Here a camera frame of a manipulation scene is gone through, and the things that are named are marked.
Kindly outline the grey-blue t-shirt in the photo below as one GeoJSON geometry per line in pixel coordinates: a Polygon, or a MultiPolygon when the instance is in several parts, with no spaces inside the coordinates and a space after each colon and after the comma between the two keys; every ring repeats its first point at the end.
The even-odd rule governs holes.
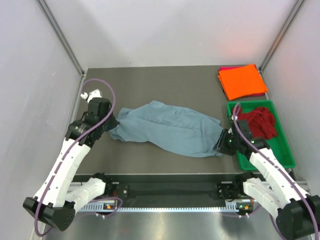
{"type": "Polygon", "coordinates": [[[221,156],[215,150],[223,131],[220,120],[190,108],[153,100],[135,109],[122,108],[117,120],[118,126],[109,132],[114,140],[150,142],[186,157],[221,156]]]}

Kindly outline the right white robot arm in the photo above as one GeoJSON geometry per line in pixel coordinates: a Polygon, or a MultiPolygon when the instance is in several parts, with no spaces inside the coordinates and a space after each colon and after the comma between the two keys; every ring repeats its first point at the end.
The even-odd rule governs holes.
{"type": "Polygon", "coordinates": [[[300,187],[277,160],[262,137],[254,137],[246,120],[232,117],[230,129],[224,129],[216,151],[225,155],[240,153],[260,172],[266,184],[251,171],[234,177],[230,184],[219,183],[219,195],[225,201],[250,197],[263,207],[285,240],[313,235],[320,238],[320,197],[300,187]]]}

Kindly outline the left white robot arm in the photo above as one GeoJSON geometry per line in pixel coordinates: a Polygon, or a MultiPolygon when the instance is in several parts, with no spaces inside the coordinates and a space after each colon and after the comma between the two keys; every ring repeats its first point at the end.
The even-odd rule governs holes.
{"type": "Polygon", "coordinates": [[[23,208],[36,223],[65,231],[82,207],[99,196],[106,199],[113,194],[112,180],[103,173],[92,175],[84,185],[68,191],[81,162],[95,142],[119,124],[112,107],[109,99],[94,97],[88,100],[88,109],[81,119],[69,125],[47,179],[33,197],[26,197],[23,202],[23,208]]]}

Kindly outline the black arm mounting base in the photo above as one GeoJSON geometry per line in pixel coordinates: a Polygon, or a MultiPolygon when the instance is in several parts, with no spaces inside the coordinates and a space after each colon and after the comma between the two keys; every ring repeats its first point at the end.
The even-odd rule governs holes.
{"type": "Polygon", "coordinates": [[[209,207],[245,198],[234,181],[236,174],[105,174],[105,195],[133,207],[209,207]]]}

